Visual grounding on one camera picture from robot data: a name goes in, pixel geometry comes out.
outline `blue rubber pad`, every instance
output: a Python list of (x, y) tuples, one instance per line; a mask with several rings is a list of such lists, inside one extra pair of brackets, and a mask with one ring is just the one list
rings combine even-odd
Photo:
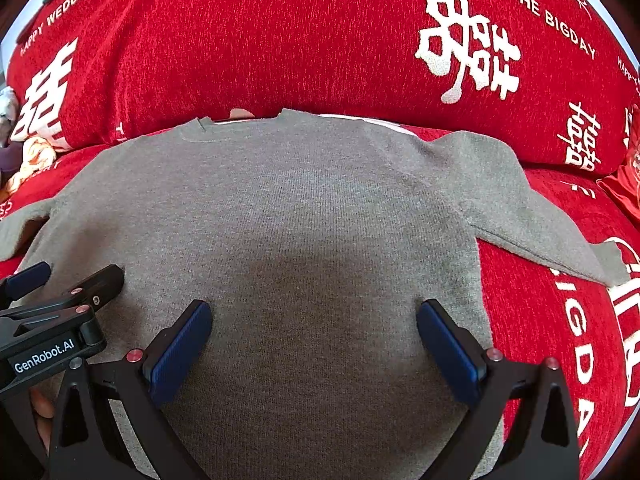
[(174, 398), (209, 339), (211, 324), (211, 309), (202, 302), (151, 371), (149, 394), (158, 408)]
[(417, 314), (422, 343), (433, 355), (457, 401), (474, 406), (480, 399), (478, 370), (436, 311), (425, 301)]
[(50, 276), (51, 267), (49, 267), (49, 264), (40, 262), (13, 276), (9, 276), (4, 282), (4, 293), (12, 301), (19, 300), (32, 290), (36, 290), (47, 283)]

